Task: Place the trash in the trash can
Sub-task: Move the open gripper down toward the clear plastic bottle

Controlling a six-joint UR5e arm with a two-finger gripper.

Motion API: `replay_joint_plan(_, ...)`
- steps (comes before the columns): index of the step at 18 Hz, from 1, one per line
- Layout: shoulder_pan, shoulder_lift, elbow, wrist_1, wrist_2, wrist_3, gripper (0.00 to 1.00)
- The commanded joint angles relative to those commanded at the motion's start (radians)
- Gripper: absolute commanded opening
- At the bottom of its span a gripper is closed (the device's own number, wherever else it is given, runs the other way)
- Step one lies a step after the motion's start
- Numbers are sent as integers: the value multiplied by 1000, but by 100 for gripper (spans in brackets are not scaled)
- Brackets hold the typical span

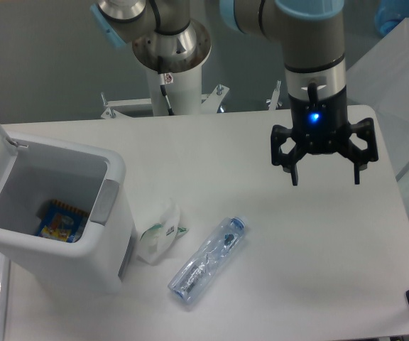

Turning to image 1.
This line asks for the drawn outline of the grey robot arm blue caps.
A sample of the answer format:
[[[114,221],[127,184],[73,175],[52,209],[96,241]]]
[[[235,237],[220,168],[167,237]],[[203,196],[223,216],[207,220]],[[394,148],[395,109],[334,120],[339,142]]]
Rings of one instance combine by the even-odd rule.
[[[348,118],[343,7],[342,1],[219,4],[229,27],[282,46],[293,125],[272,128],[271,162],[293,183],[309,154],[338,153],[353,163],[354,175],[378,160],[373,119]],[[130,45],[146,69],[156,116],[200,111],[211,38],[191,17],[189,1],[95,1],[90,10],[108,40]]]

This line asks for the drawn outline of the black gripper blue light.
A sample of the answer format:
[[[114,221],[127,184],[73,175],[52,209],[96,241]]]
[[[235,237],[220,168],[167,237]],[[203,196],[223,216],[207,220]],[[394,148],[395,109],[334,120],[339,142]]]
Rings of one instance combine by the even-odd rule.
[[[360,173],[370,162],[377,162],[378,147],[374,120],[365,118],[350,124],[347,113],[347,89],[320,99],[318,86],[307,86],[306,100],[290,97],[293,127],[274,125],[271,131],[271,163],[290,174],[298,185],[298,162],[312,155],[338,152],[353,164],[354,184],[360,184]],[[286,151],[290,139],[294,145]]]

